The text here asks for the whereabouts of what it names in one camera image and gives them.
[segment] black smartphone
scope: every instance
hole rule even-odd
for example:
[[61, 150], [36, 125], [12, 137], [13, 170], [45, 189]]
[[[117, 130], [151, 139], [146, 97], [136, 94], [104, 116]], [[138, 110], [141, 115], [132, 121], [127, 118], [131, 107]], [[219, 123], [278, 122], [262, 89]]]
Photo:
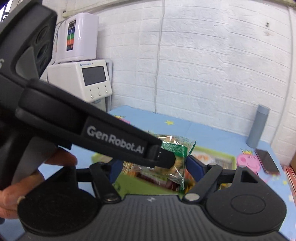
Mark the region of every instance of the black smartphone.
[[271, 158], [270, 154], [268, 153], [268, 151], [256, 149], [255, 152], [256, 152], [256, 154], [259, 158], [259, 161], [261, 162], [261, 165], [266, 173], [275, 174], [275, 175], [279, 174], [279, 170], [278, 170], [276, 164], [274, 163], [273, 159]]

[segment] red striped cloth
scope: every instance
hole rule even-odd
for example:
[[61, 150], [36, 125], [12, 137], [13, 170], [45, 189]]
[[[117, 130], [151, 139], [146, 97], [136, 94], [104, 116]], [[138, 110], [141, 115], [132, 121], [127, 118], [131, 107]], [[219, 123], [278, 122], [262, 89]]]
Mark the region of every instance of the red striped cloth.
[[290, 183], [290, 188], [292, 191], [292, 195], [294, 198], [294, 202], [296, 204], [296, 174], [293, 170], [292, 167], [284, 166], [284, 172], [286, 173], [289, 183]]

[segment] finger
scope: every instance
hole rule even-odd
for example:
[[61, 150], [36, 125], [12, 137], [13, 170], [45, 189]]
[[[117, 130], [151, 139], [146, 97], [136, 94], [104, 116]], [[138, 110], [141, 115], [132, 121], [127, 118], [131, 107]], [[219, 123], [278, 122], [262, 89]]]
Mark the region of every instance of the finger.
[[18, 215], [16, 210], [9, 210], [0, 207], [0, 217], [4, 219], [17, 219]]
[[3, 208], [15, 207], [14, 205], [17, 205], [17, 200], [20, 196], [25, 196], [43, 181], [43, 175], [37, 170], [31, 176], [24, 178], [19, 183], [0, 191], [0, 206]]
[[58, 166], [76, 166], [77, 159], [71, 153], [65, 151], [62, 148], [58, 148], [58, 150], [53, 154], [51, 158], [49, 158], [46, 164], [50, 165], [58, 165]]

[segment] table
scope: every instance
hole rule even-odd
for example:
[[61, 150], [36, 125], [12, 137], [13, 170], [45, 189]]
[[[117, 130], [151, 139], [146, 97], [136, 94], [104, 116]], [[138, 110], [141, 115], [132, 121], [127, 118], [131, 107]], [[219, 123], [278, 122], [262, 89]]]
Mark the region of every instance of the table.
[[[242, 154], [242, 150], [252, 150], [246, 145], [247, 137], [202, 124], [138, 110], [129, 106], [122, 106], [114, 109], [110, 114], [130, 122], [131, 125], [144, 131], [187, 137], [196, 140], [198, 146], [210, 148], [230, 155], [238, 156]], [[258, 148], [267, 150], [280, 170], [280, 176], [268, 175], [262, 169], [258, 172], [258, 175], [285, 201], [287, 215], [280, 232], [288, 239], [296, 240], [296, 207], [285, 173], [268, 143], [260, 141]], [[91, 156], [94, 152], [78, 146], [73, 146], [70, 152], [78, 159], [77, 168], [86, 168], [91, 164]], [[48, 178], [59, 169], [60, 167], [46, 164], [39, 168], [45, 178]], [[93, 193], [89, 183], [80, 183], [79, 187]], [[13, 241], [23, 233], [23, 229], [18, 220], [6, 220], [5, 224], [0, 226], [0, 233], [8, 241]]]

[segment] color label sticker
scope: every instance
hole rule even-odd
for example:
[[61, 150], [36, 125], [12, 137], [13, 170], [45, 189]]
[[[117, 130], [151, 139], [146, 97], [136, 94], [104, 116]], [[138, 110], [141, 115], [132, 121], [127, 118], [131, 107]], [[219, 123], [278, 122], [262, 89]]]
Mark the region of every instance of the color label sticker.
[[67, 51], [74, 48], [74, 36], [75, 36], [76, 20], [69, 23], [68, 35], [67, 35]]

